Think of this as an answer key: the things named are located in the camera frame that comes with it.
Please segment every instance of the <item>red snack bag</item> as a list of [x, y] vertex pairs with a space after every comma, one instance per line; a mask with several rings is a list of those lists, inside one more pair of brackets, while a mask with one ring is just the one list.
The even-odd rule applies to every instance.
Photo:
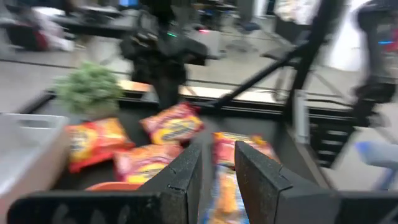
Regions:
[[186, 142], [204, 128], [195, 109], [187, 102], [142, 119], [141, 124], [154, 144]]
[[73, 125], [68, 130], [72, 135], [70, 172], [79, 172], [83, 167], [110, 160], [115, 152], [135, 146], [117, 118]]
[[182, 150], [178, 144], [151, 144], [129, 152], [117, 152], [114, 155], [117, 179], [142, 185], [169, 165]]
[[235, 141], [244, 141], [253, 148], [262, 152], [271, 159], [277, 160], [271, 145], [262, 140], [260, 136], [247, 136], [234, 133], [213, 133], [214, 135], [214, 157], [215, 163], [235, 168]]

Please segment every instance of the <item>black tray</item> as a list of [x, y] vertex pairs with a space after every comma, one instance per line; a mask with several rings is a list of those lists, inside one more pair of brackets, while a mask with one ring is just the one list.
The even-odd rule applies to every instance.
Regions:
[[[158, 112], [155, 103], [143, 102], [140, 100], [141, 96], [142, 93], [126, 91], [124, 97], [119, 100], [118, 119], [137, 146], [150, 144], [150, 139], [139, 124], [139, 120]], [[198, 99], [187, 98], [187, 100], [195, 103]], [[293, 140], [291, 129], [280, 121], [280, 115], [273, 114], [269, 105], [266, 106], [266, 110], [261, 108], [265, 108], [264, 103], [232, 101], [218, 111], [208, 110], [206, 113], [200, 113], [200, 118], [205, 123], [205, 130], [191, 141], [191, 144], [199, 143], [203, 151], [200, 211], [203, 211], [203, 206], [210, 198], [214, 176], [214, 166], [211, 163], [212, 133], [217, 131], [260, 134], [272, 145], [284, 166], [322, 187], [330, 187], [327, 178], [317, 166], [312, 152]], [[81, 117], [65, 111], [51, 91], [46, 92], [20, 112], [66, 116], [70, 118], [70, 124], [82, 122]], [[83, 190], [94, 184], [115, 180], [112, 162], [104, 162], [83, 169], [79, 174], [70, 174], [65, 169], [53, 189]]]

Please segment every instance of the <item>green plant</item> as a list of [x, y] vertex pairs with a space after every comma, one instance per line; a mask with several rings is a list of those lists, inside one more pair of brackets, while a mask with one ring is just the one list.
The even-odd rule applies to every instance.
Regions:
[[57, 80], [55, 91], [61, 104], [76, 114], [117, 109], [117, 99], [123, 93], [111, 71], [93, 63], [84, 63]]

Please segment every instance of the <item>chip bag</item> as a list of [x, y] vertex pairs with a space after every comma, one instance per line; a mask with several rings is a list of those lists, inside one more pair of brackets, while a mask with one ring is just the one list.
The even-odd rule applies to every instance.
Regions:
[[70, 172], [110, 160], [115, 152], [134, 147], [117, 118], [69, 126], [68, 131], [72, 137]]
[[117, 152], [114, 155], [117, 179], [142, 185], [169, 165], [182, 150], [179, 144], [151, 144], [129, 152]]
[[249, 223], [235, 171], [224, 166], [216, 167], [211, 197], [213, 201], [206, 210], [202, 223]]
[[253, 148], [262, 152], [271, 159], [277, 160], [271, 145], [262, 140], [261, 136], [247, 136], [234, 133], [213, 133], [215, 163], [234, 169], [235, 167], [235, 141], [244, 141]]
[[186, 142], [204, 128], [203, 122], [187, 102], [143, 119], [141, 124], [153, 144]]

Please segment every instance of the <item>gray container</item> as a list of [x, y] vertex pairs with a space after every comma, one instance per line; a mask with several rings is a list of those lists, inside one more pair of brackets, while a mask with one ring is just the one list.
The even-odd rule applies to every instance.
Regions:
[[13, 201], [55, 183], [70, 152], [67, 125], [62, 116], [0, 114], [0, 223]]

